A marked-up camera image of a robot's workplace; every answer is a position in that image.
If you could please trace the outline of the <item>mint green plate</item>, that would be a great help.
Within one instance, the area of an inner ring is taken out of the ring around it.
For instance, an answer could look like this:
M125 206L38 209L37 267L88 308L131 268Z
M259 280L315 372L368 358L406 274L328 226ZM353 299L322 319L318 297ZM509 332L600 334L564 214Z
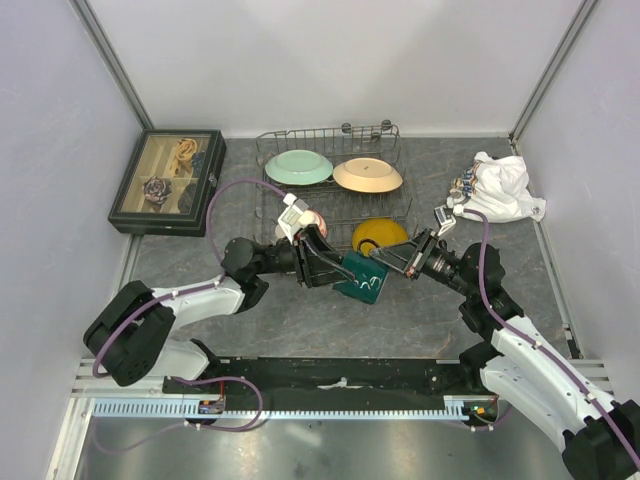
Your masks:
M332 163L309 150L289 150L271 158L265 165L266 175L275 182L307 186L327 180L333 173Z

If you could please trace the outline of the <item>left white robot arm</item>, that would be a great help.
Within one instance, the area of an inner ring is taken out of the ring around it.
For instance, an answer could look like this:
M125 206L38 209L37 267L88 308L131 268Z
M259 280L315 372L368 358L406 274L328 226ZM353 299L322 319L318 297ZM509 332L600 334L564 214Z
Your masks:
M254 308L269 288L268 274L293 273L309 288L356 279L314 224L292 240L269 245L234 238L224 249L221 267L221 275L182 287L152 289L139 280L122 287L83 337L94 356L93 376L127 387L158 372L184 377L198 393L211 392L220 378L212 353L196 340L169 345L173 332Z

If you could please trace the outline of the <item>red patterned small bowl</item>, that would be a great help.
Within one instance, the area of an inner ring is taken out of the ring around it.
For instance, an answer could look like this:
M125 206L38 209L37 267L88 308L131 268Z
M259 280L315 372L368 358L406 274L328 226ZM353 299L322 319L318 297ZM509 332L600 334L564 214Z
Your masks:
M326 238L328 235L328 227L324 220L324 218L314 210L307 211L307 223L309 225L316 225L320 231L320 234L323 238Z

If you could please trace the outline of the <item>beige bird plate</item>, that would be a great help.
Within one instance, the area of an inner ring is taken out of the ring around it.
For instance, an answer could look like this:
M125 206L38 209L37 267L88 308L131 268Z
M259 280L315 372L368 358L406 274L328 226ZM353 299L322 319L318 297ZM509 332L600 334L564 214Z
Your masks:
M337 165L333 179L341 187L359 193L387 193L400 188L403 178L389 163L375 158L355 158Z

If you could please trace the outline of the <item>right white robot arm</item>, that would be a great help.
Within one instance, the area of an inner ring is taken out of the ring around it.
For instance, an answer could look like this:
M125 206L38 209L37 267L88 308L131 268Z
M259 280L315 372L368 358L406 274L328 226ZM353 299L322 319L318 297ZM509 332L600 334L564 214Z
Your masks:
M498 395L559 450L575 479L628 479L639 471L639 405L620 402L543 337L502 286L498 250L482 240L456 256L427 230L374 248L373 260L410 279L426 275L462 294L459 310L482 343L465 351L458 381Z

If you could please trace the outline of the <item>dark green mug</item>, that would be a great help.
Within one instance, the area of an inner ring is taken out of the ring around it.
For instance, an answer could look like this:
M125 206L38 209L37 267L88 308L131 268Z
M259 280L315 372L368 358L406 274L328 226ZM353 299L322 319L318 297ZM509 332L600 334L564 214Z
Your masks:
M373 305L384 287L388 267L365 255L362 251L364 247L372 250L380 247L380 244L375 240L364 238L357 244L355 251L347 252L341 266L351 272L354 278L338 282L332 286L332 289L344 296Z

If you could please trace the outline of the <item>yellow patterned plate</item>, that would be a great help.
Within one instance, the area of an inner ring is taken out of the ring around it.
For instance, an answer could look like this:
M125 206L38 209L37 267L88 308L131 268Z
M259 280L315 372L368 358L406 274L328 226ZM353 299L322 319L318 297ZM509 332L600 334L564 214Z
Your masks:
M405 229L389 218L372 218L356 227L352 235L352 248L368 256L374 248L392 246L408 240Z

